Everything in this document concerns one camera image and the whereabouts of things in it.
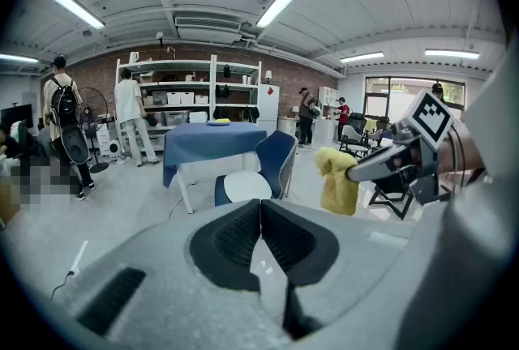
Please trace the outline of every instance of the white chair seat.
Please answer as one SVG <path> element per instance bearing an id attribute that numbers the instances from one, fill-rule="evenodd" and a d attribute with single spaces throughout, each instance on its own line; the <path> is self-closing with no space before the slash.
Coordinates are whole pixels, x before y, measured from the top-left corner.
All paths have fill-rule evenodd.
<path id="1" fill-rule="evenodd" d="M 232 203 L 252 198 L 266 199 L 272 197 L 272 189 L 265 178 L 250 170 L 231 173 L 224 178 L 225 194 Z"/>
<path id="2" fill-rule="evenodd" d="M 363 146 L 351 146 L 348 144 L 347 149 L 351 152 L 367 152 L 367 148 Z"/>

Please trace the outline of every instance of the standing fan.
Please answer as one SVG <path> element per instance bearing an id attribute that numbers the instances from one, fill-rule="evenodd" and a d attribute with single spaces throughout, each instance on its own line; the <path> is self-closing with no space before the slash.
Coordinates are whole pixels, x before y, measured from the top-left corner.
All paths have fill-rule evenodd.
<path id="1" fill-rule="evenodd" d="M 81 111 L 81 127 L 87 138 L 90 138 L 92 150 L 96 163 L 90 167 L 90 173 L 99 173 L 106 170 L 108 163 L 100 163 L 97 159 L 96 148 L 94 147 L 94 136 L 97 138 L 97 131 L 106 123 L 108 117 L 108 104 L 106 99 L 99 91 L 93 87 L 82 87 L 78 90 L 79 96 L 83 100 Z"/>

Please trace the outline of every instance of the yellow cloth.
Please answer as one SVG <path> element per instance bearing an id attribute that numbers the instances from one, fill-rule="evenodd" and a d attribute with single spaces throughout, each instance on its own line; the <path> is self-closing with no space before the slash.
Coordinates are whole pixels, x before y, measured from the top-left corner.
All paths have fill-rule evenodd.
<path id="1" fill-rule="evenodd" d="M 364 126 L 364 131 L 374 132 L 376 131 L 376 120 L 373 118 L 364 118 L 366 120 L 366 125 Z"/>
<path id="2" fill-rule="evenodd" d="M 315 164 L 321 176 L 326 177 L 321 207 L 340 215 L 353 215 L 357 207 L 358 183 L 348 180 L 345 172 L 357 165 L 356 159 L 335 148 L 322 147 L 315 154 Z"/>

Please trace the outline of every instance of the gray floor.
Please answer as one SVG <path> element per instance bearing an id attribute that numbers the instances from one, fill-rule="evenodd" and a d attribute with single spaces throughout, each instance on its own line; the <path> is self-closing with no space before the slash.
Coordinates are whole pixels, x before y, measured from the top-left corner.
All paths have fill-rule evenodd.
<path id="1" fill-rule="evenodd" d="M 290 184 L 289 202 L 320 208 L 324 179 L 319 177 L 313 156 L 319 144 L 298 149 Z M 247 167 L 255 167 L 253 154 Z M 187 180 L 195 182 L 188 188 L 192 206 L 202 211 L 214 205 L 214 182 L 219 175 L 242 167 L 241 156 L 189 164 Z M 31 204 L 22 210 L 0 233 L 5 251 L 12 258 L 22 280 L 49 295 L 71 268 L 84 241 L 88 245 L 79 267 L 85 268 L 107 251 L 148 226 L 168 220 L 189 219 L 176 180 L 171 187 L 162 186 L 162 167 L 144 164 L 137 168 L 128 160 L 111 164 L 104 172 L 92 175 L 97 189 L 85 190 L 87 198 L 77 201 L 66 188 L 50 186 L 49 168 L 41 168 L 41 193 L 31 196 Z M 373 220 L 399 220 L 386 207 L 368 207 L 373 184 L 364 182 L 358 193 L 355 216 Z M 406 220 L 419 220 L 421 210 L 411 205 Z M 260 278 L 262 302 L 268 312 L 281 322 L 286 278 L 264 242 L 259 241 L 251 272 Z"/>

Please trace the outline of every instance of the man with backpack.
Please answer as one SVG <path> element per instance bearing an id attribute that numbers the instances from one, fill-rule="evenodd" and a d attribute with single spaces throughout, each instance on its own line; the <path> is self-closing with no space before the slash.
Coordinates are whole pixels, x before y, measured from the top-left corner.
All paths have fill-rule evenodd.
<path id="1" fill-rule="evenodd" d="M 315 117 L 313 111 L 315 99 L 307 87 L 302 87 L 299 93 L 302 95 L 301 104 L 299 105 L 299 117 L 301 118 L 299 121 L 299 146 L 303 147 L 305 144 L 311 145 L 311 124 Z"/>
<path id="2" fill-rule="evenodd" d="M 62 55 L 59 55 L 51 63 L 51 66 L 54 77 L 48 80 L 43 88 L 43 96 L 45 98 L 43 114 L 45 123 L 50 126 L 50 140 L 52 141 L 54 154 L 60 163 L 60 176 L 70 176 L 70 184 L 73 190 L 73 194 L 75 194 L 75 197 L 78 200 L 84 200 L 83 188 L 85 186 L 90 190 L 96 189 L 96 186 L 90 177 L 88 164 L 86 162 L 83 164 L 77 164 L 79 175 L 81 176 L 82 180 L 79 181 L 79 178 L 75 175 L 74 171 L 71 170 L 71 158 L 63 146 L 60 126 L 52 119 L 54 95 L 56 92 L 60 92 L 66 87 L 71 87 L 74 93 L 73 96 L 75 97 L 76 108 L 78 108 L 83 103 L 83 101 L 81 100 L 81 96 L 78 93 L 77 85 L 71 79 L 71 77 L 65 73 L 66 59 Z"/>

